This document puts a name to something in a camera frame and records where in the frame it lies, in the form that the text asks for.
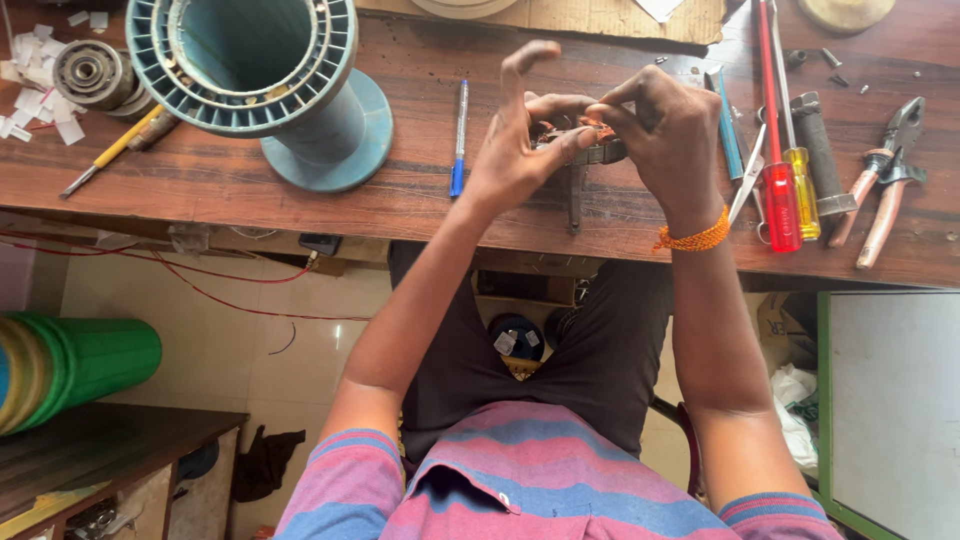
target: orange thread bracelet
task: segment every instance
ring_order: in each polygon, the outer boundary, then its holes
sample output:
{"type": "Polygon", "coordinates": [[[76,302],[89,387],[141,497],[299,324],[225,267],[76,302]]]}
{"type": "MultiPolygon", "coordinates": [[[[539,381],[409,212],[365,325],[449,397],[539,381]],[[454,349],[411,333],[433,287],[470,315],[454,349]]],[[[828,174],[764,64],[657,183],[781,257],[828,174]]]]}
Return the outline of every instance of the orange thread bracelet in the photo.
{"type": "Polygon", "coordinates": [[[724,205],[723,212],[720,213],[720,219],[717,220],[716,225],[702,233],[696,233],[686,238],[672,238],[669,228],[661,227],[660,241],[654,244],[654,249],[650,250],[650,253],[656,253],[660,248],[680,251],[705,251],[716,247],[730,232],[730,221],[727,219],[729,210],[727,205],[724,205]]]}

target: yellow screwdriver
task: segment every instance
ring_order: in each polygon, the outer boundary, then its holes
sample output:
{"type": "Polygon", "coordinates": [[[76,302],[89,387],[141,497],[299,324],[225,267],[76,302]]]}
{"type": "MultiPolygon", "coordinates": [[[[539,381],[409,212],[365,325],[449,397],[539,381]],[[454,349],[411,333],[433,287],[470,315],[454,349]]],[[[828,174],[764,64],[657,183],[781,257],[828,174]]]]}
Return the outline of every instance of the yellow screwdriver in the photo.
{"type": "Polygon", "coordinates": [[[783,68],[783,49],[780,47],[780,24],[777,21],[777,3],[768,0],[773,8],[773,23],[770,33],[774,41],[774,60],[777,61],[777,77],[780,82],[780,98],[783,100],[783,124],[786,126],[789,148],[783,151],[783,160],[793,168],[793,183],[797,187],[797,217],[800,220],[800,236],[807,240],[820,237],[820,215],[817,213],[817,194],[806,172],[809,156],[804,147],[797,146],[793,132],[793,114],[790,113],[790,94],[786,89],[786,71],[783,68]]]}
{"type": "Polygon", "coordinates": [[[107,150],[100,155],[99,158],[93,161],[93,166],[86,169],[80,178],[75,180],[73,184],[69,185],[63,193],[60,194],[62,200],[66,200],[67,197],[73,194],[74,191],[80,188],[81,185],[86,184],[86,181],[93,178],[93,175],[100,169],[107,166],[108,163],[113,161],[113,158],[116,158],[124,148],[127,148],[127,143],[131,141],[136,134],[140,133],[140,130],[144,126],[150,123],[151,120],[156,118],[161,112],[163,112],[163,106],[157,105],[153,110],[147,112],[147,115],[140,119],[129,131],[127,131],[119,140],[113,143],[113,146],[107,148],[107,150]]]}

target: hand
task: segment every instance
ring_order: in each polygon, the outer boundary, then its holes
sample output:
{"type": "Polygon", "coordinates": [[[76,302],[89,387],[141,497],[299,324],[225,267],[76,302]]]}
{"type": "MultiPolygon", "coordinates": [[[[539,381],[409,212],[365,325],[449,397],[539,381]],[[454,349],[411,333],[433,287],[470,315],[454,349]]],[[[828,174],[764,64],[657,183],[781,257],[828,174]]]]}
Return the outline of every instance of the hand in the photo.
{"type": "Polygon", "coordinates": [[[674,238],[712,227],[723,208],[714,180],[720,105],[717,94],[648,65],[587,109],[623,140],[674,238]],[[636,112],[623,107],[627,102],[636,112]]]}
{"type": "Polygon", "coordinates": [[[585,127],[566,132],[539,150],[530,148],[532,122],[582,114],[596,103],[587,96],[555,94],[533,96],[524,102],[523,74],[537,61],[552,60],[559,55],[559,43],[535,39],[507,57],[500,66],[502,104],[460,197],[488,219],[493,220],[527,200],[555,170],[596,140],[593,128],[585,127]]]}

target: striped shirt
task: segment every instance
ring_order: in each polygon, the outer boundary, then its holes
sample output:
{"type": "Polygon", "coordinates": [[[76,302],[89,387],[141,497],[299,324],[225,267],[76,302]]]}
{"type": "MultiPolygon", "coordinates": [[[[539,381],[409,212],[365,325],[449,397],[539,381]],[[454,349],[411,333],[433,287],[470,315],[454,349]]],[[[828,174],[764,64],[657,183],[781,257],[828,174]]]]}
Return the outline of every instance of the striped shirt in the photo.
{"type": "Polygon", "coordinates": [[[559,405],[499,402],[446,431],[406,490],[393,440],[330,435],[277,527],[302,538],[839,540],[809,497],[761,493],[714,515],[559,405]]]}

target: blue marker pen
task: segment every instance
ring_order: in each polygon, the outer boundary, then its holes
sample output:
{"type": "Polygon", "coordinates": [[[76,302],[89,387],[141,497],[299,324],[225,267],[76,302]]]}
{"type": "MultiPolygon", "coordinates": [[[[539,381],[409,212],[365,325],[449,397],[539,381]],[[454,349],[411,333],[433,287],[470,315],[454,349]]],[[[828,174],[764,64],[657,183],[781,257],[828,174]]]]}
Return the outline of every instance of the blue marker pen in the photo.
{"type": "Polygon", "coordinates": [[[460,114],[457,116],[457,153],[453,167],[450,168],[450,197],[457,197],[464,191],[464,153],[467,143],[467,97],[469,85],[467,79],[460,82],[460,114]]]}

